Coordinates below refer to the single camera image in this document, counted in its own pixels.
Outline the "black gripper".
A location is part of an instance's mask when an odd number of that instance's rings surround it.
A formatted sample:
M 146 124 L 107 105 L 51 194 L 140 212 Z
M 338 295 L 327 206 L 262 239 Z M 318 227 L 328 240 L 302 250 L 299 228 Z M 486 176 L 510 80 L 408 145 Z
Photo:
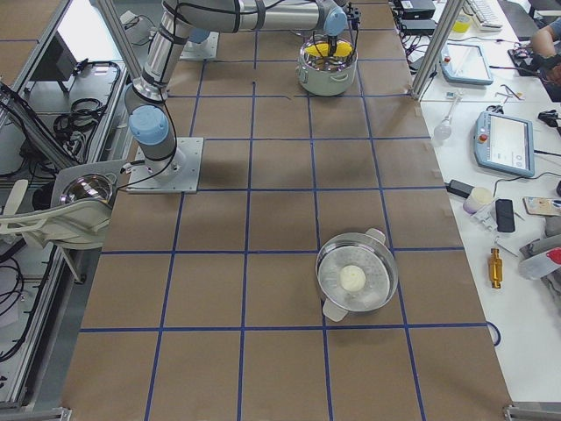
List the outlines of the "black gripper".
M 328 35 L 327 38 L 326 38 L 326 42 L 327 42 L 329 51 L 337 51 L 340 46 L 343 46 L 343 47 L 346 46 L 346 42 L 344 40 L 341 40 L 338 36 Z M 333 52 L 332 54 L 329 55 L 329 64 L 330 64 L 330 66 L 337 66 L 338 65 L 338 58 L 335 55 L 335 52 Z

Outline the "person forearm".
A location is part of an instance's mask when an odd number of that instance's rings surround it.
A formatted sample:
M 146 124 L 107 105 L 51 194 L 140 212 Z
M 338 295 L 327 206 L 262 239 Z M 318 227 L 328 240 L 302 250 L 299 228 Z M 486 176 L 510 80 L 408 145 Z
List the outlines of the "person forearm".
M 557 54 L 555 43 L 560 39 L 560 28 L 547 25 L 539 29 L 531 39 L 531 47 L 535 54 L 550 58 Z

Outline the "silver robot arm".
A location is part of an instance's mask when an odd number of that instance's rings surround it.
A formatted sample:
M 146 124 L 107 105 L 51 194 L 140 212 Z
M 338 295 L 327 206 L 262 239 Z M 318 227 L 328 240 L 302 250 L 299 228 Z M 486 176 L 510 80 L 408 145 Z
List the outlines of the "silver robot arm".
M 174 189 L 187 166 L 166 109 L 167 85 L 182 57 L 213 59 L 221 33 L 319 31 L 331 44 L 347 27 L 342 1 L 165 1 L 146 62 L 125 94 L 128 126 L 144 156 L 130 186 Z

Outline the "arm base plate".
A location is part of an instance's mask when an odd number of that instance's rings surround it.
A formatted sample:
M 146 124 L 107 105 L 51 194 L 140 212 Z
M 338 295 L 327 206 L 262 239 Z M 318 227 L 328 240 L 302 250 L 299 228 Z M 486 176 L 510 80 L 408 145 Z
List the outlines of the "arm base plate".
M 179 137 L 173 161 L 161 173 L 167 161 L 147 160 L 138 146 L 135 160 L 142 163 L 132 167 L 125 190 L 133 194 L 195 193 L 200 178 L 203 146 L 203 138 Z
M 188 42 L 180 55 L 181 61 L 214 60 L 217 57 L 219 34 L 195 28 L 188 37 Z

